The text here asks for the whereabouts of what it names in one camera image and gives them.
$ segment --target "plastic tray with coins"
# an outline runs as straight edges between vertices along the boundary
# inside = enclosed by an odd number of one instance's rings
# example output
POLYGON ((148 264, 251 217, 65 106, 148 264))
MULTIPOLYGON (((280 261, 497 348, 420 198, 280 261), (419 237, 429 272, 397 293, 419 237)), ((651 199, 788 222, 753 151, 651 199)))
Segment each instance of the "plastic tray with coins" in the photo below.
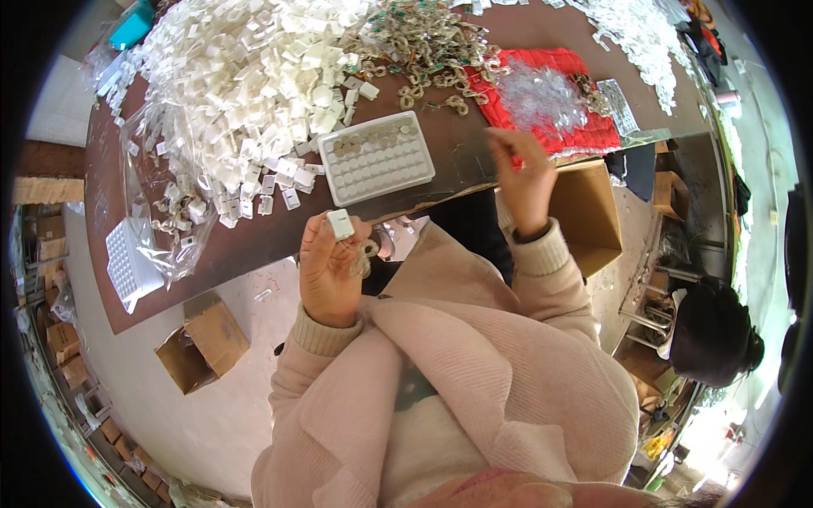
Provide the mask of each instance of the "plastic tray with coins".
POLYGON ((435 167, 414 111, 353 125, 319 138, 337 206, 429 182, 435 167))

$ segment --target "sweater cuff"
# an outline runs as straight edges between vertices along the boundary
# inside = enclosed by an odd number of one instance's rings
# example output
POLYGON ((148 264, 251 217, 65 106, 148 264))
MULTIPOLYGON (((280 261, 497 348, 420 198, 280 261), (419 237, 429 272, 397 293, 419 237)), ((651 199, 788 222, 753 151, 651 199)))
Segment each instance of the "sweater cuff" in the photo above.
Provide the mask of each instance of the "sweater cuff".
POLYGON ((570 258, 558 220, 550 218, 550 228, 539 240, 515 244, 514 265, 518 273, 547 276, 559 271, 570 258))
POLYGON ((302 303, 299 304, 297 320, 291 328, 291 336, 304 350, 319 356, 338 356, 353 339, 361 334, 364 321, 356 317, 350 328, 333 328, 317 323, 302 303))

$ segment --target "pink knit jacket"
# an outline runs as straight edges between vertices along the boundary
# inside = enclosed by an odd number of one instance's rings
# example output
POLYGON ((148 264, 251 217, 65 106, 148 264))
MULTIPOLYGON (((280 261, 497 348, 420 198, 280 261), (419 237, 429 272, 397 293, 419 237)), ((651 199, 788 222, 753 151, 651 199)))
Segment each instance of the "pink knit jacket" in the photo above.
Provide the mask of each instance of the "pink knit jacket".
POLYGON ((376 506, 403 351, 493 467, 620 483, 636 447, 627 372, 598 347, 558 223, 493 265, 428 224, 352 328, 300 308, 268 398, 273 444, 251 475, 256 508, 376 506))

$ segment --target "lips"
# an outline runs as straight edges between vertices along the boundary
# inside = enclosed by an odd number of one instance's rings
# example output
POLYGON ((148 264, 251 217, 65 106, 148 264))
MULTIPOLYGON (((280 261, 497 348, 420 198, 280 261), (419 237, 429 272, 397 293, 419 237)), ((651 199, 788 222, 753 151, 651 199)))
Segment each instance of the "lips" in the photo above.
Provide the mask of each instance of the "lips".
POLYGON ((462 491, 474 487, 477 484, 481 484, 483 482, 493 480, 498 476, 508 475, 511 473, 516 473, 513 469, 508 469, 507 467, 491 467, 484 471, 480 471, 476 475, 472 476, 468 480, 464 481, 462 485, 457 487, 457 490, 454 491, 452 496, 461 493, 462 491))

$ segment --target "teal box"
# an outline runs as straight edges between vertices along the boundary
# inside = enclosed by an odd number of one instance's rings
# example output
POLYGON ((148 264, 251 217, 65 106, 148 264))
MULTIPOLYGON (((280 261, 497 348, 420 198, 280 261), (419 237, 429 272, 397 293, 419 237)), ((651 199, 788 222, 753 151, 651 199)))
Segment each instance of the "teal box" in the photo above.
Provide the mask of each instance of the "teal box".
POLYGON ((152 28, 155 9, 147 0, 137 0, 119 18, 119 26, 110 36, 118 51, 133 47, 152 28))

